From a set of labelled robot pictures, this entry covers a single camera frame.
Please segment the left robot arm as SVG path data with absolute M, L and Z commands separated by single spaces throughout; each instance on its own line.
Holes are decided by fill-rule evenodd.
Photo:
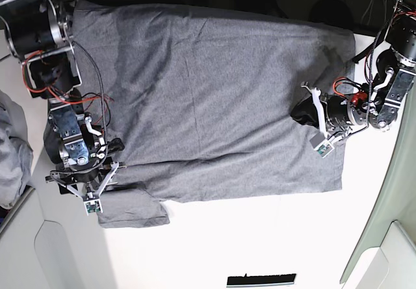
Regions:
M 396 0 L 390 20 L 353 62 L 362 58 L 363 84 L 339 77 L 327 94 L 303 83 L 309 97 L 293 108 L 292 119 L 318 129 L 331 143 L 368 127 L 386 130 L 396 121 L 415 80 L 415 0 Z

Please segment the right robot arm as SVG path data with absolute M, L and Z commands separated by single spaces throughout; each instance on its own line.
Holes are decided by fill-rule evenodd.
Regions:
M 107 138 L 111 115 L 104 89 L 79 91 L 74 6 L 75 0 L 1 0 L 1 26 L 25 87 L 33 98 L 47 101 L 44 147 L 55 169 L 46 181 L 80 198 L 93 213 L 101 211 L 101 195 L 122 167 L 112 154 L 124 144 Z

